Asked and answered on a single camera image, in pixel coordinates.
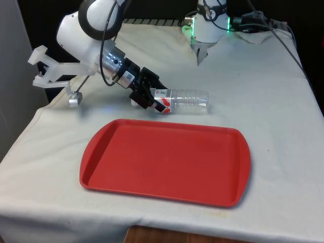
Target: tablecloth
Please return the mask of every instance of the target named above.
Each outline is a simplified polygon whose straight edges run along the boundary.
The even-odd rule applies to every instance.
[[[283,39],[297,55],[291,39]],[[211,113],[134,108],[130,90],[106,87],[100,75],[85,84],[78,108],[68,107],[62,91],[37,111],[0,164],[0,235],[6,242],[123,242],[132,225],[257,242],[324,242],[323,117],[276,38],[254,45],[229,33],[199,67],[178,27],[125,24],[117,47],[168,88],[209,91]],[[72,81],[74,90],[83,79]],[[222,209],[82,188],[79,166],[87,143],[118,118],[240,130],[252,157],[241,202]]]

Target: led light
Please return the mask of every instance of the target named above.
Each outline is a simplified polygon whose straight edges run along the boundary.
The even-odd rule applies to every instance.
[[[227,20],[227,33],[229,32],[229,30],[230,30],[230,27],[231,27],[231,18],[230,17],[228,17],[228,20]]]
[[[193,35],[194,35],[194,20],[195,20],[195,17],[192,18],[191,38],[193,38]]]

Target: plastic tray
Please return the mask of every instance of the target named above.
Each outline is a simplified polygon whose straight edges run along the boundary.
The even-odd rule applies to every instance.
[[[80,182],[91,190],[232,207],[250,169],[238,130],[120,119],[88,144]]]

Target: water bottle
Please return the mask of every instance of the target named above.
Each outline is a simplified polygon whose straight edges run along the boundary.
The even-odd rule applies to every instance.
[[[151,89],[155,100],[166,108],[162,113],[169,114],[207,114],[208,92],[199,90],[158,90]]]

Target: white wall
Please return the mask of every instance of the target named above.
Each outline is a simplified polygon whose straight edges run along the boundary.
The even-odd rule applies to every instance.
[[[32,86],[36,67],[27,64],[31,47],[15,0],[0,8],[0,161],[39,107],[43,89]]]

